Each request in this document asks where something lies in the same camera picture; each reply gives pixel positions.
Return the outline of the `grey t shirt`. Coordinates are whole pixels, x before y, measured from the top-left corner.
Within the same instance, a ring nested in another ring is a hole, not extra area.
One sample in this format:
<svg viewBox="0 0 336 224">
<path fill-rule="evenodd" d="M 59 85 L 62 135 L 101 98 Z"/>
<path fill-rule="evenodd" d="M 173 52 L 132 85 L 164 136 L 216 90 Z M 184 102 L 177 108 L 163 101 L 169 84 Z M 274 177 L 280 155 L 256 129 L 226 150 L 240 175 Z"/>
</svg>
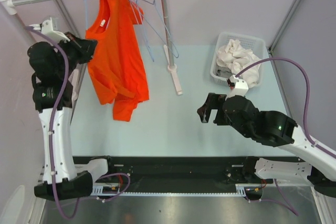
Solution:
<svg viewBox="0 0 336 224">
<path fill-rule="evenodd" d="M 226 79 L 228 79 L 232 75 L 231 70 L 228 69 L 228 68 L 226 68 L 226 67 L 218 67 L 218 68 L 216 68 L 215 73 L 216 73 L 216 75 L 218 77 L 226 78 Z"/>
</svg>

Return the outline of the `orange t shirt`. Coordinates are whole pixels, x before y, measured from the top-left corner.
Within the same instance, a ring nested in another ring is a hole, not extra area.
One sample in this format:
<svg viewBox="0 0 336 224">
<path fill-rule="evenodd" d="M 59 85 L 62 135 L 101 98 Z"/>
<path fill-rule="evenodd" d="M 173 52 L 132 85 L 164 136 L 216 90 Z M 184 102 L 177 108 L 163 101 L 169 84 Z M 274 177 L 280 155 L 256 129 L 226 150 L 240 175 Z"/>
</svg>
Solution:
<svg viewBox="0 0 336 224">
<path fill-rule="evenodd" d="M 112 104 L 114 120 L 131 120 L 138 104 L 149 100 L 149 87 L 134 26 L 143 11 L 129 0 L 99 0 L 96 20 L 86 39 L 98 42 L 88 72 L 100 104 Z"/>
</svg>

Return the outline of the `white t shirt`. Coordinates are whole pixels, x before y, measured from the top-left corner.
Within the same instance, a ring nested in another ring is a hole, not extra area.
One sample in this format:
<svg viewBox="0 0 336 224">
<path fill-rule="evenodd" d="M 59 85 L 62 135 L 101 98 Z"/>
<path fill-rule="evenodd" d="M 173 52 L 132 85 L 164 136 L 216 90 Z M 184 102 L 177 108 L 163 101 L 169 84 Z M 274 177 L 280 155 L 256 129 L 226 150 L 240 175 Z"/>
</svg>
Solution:
<svg viewBox="0 0 336 224">
<path fill-rule="evenodd" d="M 240 40 L 230 39 L 228 44 L 219 47 L 217 51 L 215 70 L 218 67 L 226 67 L 231 70 L 233 75 L 236 75 L 258 61 L 260 61 L 260 58 L 251 49 L 242 47 Z M 249 88 L 258 84 L 259 68 L 260 65 L 254 66 L 240 76 L 247 82 Z"/>
</svg>

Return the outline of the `blue wire hanger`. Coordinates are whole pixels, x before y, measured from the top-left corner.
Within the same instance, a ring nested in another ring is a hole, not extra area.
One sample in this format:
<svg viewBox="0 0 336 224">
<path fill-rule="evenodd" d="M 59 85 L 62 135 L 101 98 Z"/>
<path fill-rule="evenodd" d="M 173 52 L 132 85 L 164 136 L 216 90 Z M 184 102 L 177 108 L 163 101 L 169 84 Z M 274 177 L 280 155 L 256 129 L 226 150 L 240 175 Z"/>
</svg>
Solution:
<svg viewBox="0 0 336 224">
<path fill-rule="evenodd" d="M 176 45 L 174 44 L 171 36 L 171 30 L 170 30 L 170 20 L 169 20 L 169 11 L 168 11 L 168 5 L 167 0 L 160 0 L 161 1 L 161 7 L 162 7 L 162 14 L 159 14 L 158 8 L 156 6 L 156 0 L 153 0 L 152 5 L 155 7 L 155 10 L 160 17 L 163 25 L 164 25 L 164 31 L 165 31 L 165 45 L 168 47 L 169 52 L 172 54 L 174 58 L 179 58 L 180 54 L 177 50 Z"/>
</svg>

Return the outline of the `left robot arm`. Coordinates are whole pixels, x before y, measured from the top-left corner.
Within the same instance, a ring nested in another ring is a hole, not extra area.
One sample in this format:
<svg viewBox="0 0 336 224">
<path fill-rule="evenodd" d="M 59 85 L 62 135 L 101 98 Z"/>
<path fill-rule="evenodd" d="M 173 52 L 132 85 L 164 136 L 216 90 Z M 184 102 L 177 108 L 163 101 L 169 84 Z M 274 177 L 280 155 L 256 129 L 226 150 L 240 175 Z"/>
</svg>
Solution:
<svg viewBox="0 0 336 224">
<path fill-rule="evenodd" d="M 69 76 L 77 65 L 92 59 L 98 42 L 70 32 L 65 36 L 55 46 L 41 41 L 27 51 L 34 70 L 33 101 L 43 128 L 45 150 L 44 173 L 34 194 L 51 201 L 88 197 L 99 178 L 110 182 L 116 175 L 106 157 L 93 158 L 80 170 L 75 167 L 70 140 L 73 86 Z"/>
</svg>

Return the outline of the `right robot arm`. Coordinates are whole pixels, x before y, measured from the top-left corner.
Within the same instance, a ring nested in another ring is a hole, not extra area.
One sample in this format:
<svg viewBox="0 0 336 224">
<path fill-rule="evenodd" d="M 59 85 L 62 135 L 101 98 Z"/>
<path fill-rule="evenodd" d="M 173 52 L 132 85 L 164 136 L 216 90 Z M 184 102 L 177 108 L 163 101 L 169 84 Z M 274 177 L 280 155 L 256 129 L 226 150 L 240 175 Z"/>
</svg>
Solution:
<svg viewBox="0 0 336 224">
<path fill-rule="evenodd" d="M 309 140 L 300 125 L 278 111 L 259 111 L 243 96 L 227 97 L 209 93 L 197 109 L 202 123 L 208 123 L 211 111 L 216 110 L 214 124 L 231 126 L 243 137 L 262 145 L 277 147 L 303 160 L 302 163 L 274 162 L 251 158 L 242 169 L 243 179 L 287 179 L 312 185 L 315 191 L 335 197 L 335 150 L 317 140 Z"/>
</svg>

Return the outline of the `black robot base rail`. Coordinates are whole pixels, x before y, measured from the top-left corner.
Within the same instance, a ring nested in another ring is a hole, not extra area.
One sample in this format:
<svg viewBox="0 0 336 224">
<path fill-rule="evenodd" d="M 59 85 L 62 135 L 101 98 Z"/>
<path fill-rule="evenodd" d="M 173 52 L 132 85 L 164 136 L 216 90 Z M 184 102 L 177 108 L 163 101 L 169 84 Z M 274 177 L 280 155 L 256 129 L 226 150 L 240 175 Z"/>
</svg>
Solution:
<svg viewBox="0 0 336 224">
<path fill-rule="evenodd" d="M 244 175 L 245 157 L 108 157 L 108 174 L 123 177 L 127 194 L 223 194 L 236 185 L 263 188 L 266 181 Z"/>
</svg>

